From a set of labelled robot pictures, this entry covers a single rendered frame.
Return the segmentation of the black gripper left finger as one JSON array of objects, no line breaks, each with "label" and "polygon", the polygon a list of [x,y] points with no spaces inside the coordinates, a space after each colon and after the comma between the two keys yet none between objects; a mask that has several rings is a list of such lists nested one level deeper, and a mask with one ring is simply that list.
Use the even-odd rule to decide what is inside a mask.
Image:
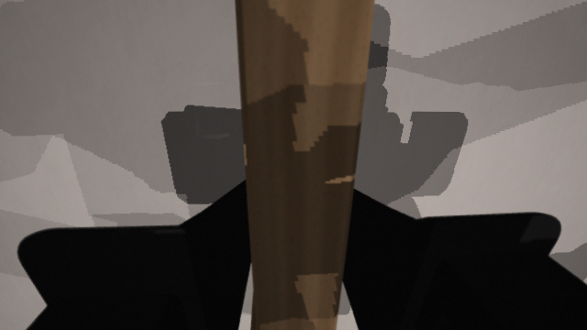
[{"label": "black gripper left finger", "polygon": [[190,330],[238,330],[251,262],[246,180],[179,225],[47,228],[17,257],[43,301],[172,293]]}]

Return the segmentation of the brown wooden board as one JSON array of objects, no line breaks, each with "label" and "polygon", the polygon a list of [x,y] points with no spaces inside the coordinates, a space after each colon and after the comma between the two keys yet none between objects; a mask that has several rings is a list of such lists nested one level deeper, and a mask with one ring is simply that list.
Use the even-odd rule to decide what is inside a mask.
[{"label": "brown wooden board", "polygon": [[235,0],[257,330],[337,330],[375,0]]}]

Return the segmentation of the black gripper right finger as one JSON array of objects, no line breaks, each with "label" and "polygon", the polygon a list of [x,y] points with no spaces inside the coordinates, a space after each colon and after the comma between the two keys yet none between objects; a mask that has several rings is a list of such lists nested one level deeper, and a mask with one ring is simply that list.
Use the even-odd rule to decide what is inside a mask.
[{"label": "black gripper right finger", "polygon": [[561,234],[550,214],[414,218],[354,189],[343,285],[359,330],[414,330],[437,264],[447,257],[542,250]]}]

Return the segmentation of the wooden post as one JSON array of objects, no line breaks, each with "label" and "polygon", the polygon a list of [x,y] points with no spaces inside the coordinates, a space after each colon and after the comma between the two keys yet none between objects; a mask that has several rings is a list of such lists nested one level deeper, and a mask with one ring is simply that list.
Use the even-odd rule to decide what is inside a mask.
[{"label": "wooden post", "polygon": [[251,328],[250,330],[257,330],[256,326],[256,314],[255,314],[255,300],[253,297],[253,304],[252,304],[252,316],[251,316]]}]

